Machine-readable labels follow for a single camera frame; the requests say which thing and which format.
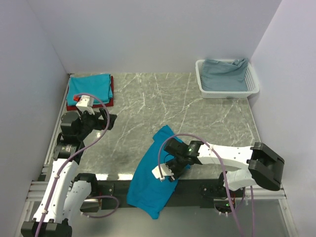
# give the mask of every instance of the marble tabletop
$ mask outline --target marble tabletop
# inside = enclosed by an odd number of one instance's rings
[[[131,180],[153,135],[166,124],[175,133],[195,134],[217,145],[250,146],[259,141],[248,100],[203,99],[195,74],[113,76],[114,106],[108,109],[118,118],[114,128],[83,153],[78,173],[95,173],[99,180]],[[84,142],[88,145],[99,136],[100,131],[93,131]],[[212,179],[220,173],[218,165],[195,164],[182,179]]]

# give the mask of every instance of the folded blue cloth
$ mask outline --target folded blue cloth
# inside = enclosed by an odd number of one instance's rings
[[[76,105],[77,102],[74,101],[74,95],[79,93],[89,93],[98,97],[103,103],[109,103],[110,99],[113,98],[111,75],[99,74],[82,78],[70,77],[67,94],[69,106]],[[100,103],[94,100],[93,104],[97,105]]]
[[[202,89],[206,91],[247,91],[245,75],[248,59],[226,63],[207,59],[201,72]]]
[[[156,179],[152,173],[152,170],[157,166],[160,146],[172,135],[174,135],[174,133],[168,125],[161,128],[154,135],[154,143],[139,162],[129,185],[127,203],[143,209],[153,219],[158,219],[160,211],[164,208],[178,184],[178,180],[170,182],[167,178],[161,182],[159,179]],[[164,158],[167,154],[167,152],[162,150],[160,163],[164,163]],[[165,161],[173,158],[173,156],[167,156]]]

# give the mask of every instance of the white wall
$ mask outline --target white wall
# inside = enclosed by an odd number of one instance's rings
[[[302,237],[316,232],[316,1],[283,0],[252,62],[262,141],[284,159],[283,185]]]
[[[0,3],[0,232],[13,236],[40,173],[67,75],[25,0]]]
[[[67,72],[194,72],[251,57],[280,0],[28,0]]]

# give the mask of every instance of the robotic arm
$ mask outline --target robotic arm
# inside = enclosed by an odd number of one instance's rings
[[[80,211],[83,201],[87,197],[98,196],[98,181],[95,174],[81,173],[78,174],[73,184],[71,181],[75,176],[79,166],[82,153],[68,162],[59,175],[50,205],[44,210],[45,204],[49,199],[57,171],[64,162],[75,152],[84,148],[83,140],[94,130],[104,130],[108,119],[111,130],[116,115],[106,116],[104,108],[99,112],[92,109],[94,99],[90,96],[77,98],[75,111],[65,113],[61,118],[61,130],[57,138],[57,145],[53,155],[53,167],[51,177],[48,182],[44,197],[39,208],[33,216],[31,222],[24,222],[21,228],[23,237],[34,237],[38,228],[39,221],[45,212],[45,218],[39,231],[39,237],[70,237],[72,235],[72,223]]]
[[[284,159],[264,143],[256,142],[253,147],[209,145],[211,148],[201,141],[191,141],[187,145],[174,138],[170,139],[164,150],[175,158],[161,164],[163,176],[169,176],[169,180],[173,182],[184,173],[187,165],[220,164],[215,150],[221,156],[224,165],[239,168],[226,174],[230,190],[236,191],[256,184],[267,190],[280,190]],[[158,166],[152,172],[156,178],[164,179]]]

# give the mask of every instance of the white basket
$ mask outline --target white basket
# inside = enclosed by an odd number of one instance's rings
[[[255,70],[248,63],[245,81],[247,85],[247,91],[206,91],[202,89],[200,73],[202,72],[202,66],[205,60],[197,60],[196,72],[197,72],[197,83],[202,93],[203,98],[228,98],[228,99],[239,99],[247,98],[251,94],[259,92],[259,82]],[[233,62],[233,60],[220,60],[222,62]]]

